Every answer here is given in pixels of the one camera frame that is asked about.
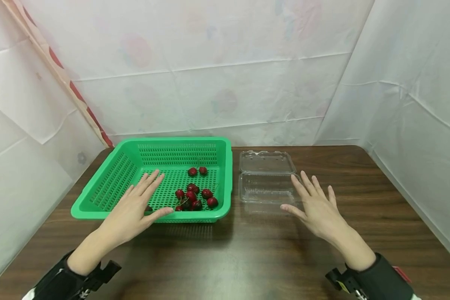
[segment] container lid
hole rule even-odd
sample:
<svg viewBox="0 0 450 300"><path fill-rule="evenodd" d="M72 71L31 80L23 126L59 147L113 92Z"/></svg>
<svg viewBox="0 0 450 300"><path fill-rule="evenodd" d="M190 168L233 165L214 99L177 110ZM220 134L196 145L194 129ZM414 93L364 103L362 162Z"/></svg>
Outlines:
<svg viewBox="0 0 450 300"><path fill-rule="evenodd" d="M240 153L240 171L252 174L293 174L297 169L287 152L249 150Z"/></svg>

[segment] green plastic basket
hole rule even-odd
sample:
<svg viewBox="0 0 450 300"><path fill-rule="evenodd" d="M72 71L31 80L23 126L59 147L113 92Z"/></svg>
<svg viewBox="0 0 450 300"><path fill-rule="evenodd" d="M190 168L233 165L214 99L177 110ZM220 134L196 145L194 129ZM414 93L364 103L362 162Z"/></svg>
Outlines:
<svg viewBox="0 0 450 300"><path fill-rule="evenodd" d="M200 166L207 167L207 175L188 176L189 168ZM174 212L159 219L159 223L212 223L230 210L232 148L228 139L140 138L123 141L110 153L73 204L72 216L105 219L131 184L136 185L144 173L156 169L165 173L165 178L149 201L154 211L166 206L175 208L175 191L185 189L188 183L196 184L200 190L212 190L219 203L210 209L198 195L202 211Z"/></svg>

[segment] wall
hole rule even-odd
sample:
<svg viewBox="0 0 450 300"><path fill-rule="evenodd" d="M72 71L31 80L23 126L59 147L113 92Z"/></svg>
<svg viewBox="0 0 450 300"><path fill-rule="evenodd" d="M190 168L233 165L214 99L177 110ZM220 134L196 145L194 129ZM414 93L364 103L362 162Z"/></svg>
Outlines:
<svg viewBox="0 0 450 300"><path fill-rule="evenodd" d="M0 2L0 273L103 148Z"/></svg>
<svg viewBox="0 0 450 300"><path fill-rule="evenodd" d="M373 0L20 3L115 143L311 145Z"/></svg>
<svg viewBox="0 0 450 300"><path fill-rule="evenodd" d="M450 0L377 0L318 145L358 144L450 251Z"/></svg>

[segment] red stripe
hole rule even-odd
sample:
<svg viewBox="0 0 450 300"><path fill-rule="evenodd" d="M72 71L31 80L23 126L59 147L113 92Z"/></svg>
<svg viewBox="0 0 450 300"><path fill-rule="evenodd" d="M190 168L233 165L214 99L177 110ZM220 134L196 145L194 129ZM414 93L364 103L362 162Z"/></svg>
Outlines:
<svg viewBox="0 0 450 300"><path fill-rule="evenodd" d="M57 64L57 66L63 69L62 63L60 62L60 60L58 60L58 57L57 55L55 55L55 52L52 50L52 48L48 47L48 53L50 53L52 60Z"/></svg>
<svg viewBox="0 0 450 300"><path fill-rule="evenodd" d="M103 130L102 126L100 126L99 122L97 121L97 119L95 118L95 115L92 113L92 111L90 110L90 107L87 108L87 113L90 115L90 117L92 117L93 121L95 122L95 124L97 124L98 129L100 130L100 133L102 134L102 138L105 140L105 143L112 148L113 147L113 143L112 141L108 138L108 136L106 135L105 131Z"/></svg>
<svg viewBox="0 0 450 300"><path fill-rule="evenodd" d="M32 24L36 26L35 22L33 21L32 17L28 14L28 12L27 12L27 10L25 9L25 7L23 7L23 12L24 12L25 15L27 16L27 18L30 20L30 22L32 22Z"/></svg>
<svg viewBox="0 0 450 300"><path fill-rule="evenodd" d="M77 87L74 85L73 81L70 81L70 89L72 89L73 93L77 96L77 98L85 102L85 100L83 100L82 94L80 94Z"/></svg>

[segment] forearm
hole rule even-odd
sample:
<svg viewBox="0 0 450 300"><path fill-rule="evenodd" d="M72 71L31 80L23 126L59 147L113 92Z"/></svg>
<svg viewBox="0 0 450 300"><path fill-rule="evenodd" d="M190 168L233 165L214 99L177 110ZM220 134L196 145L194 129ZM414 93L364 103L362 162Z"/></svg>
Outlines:
<svg viewBox="0 0 450 300"><path fill-rule="evenodd" d="M89 275L102 258L114 248L104 241L106 239L98 230L89 234L67 260L71 271L82 276Z"/></svg>
<svg viewBox="0 0 450 300"><path fill-rule="evenodd" d="M342 253L349 268L361 272L370 268L375 262L375 253L353 228L344 231L330 241Z"/></svg>

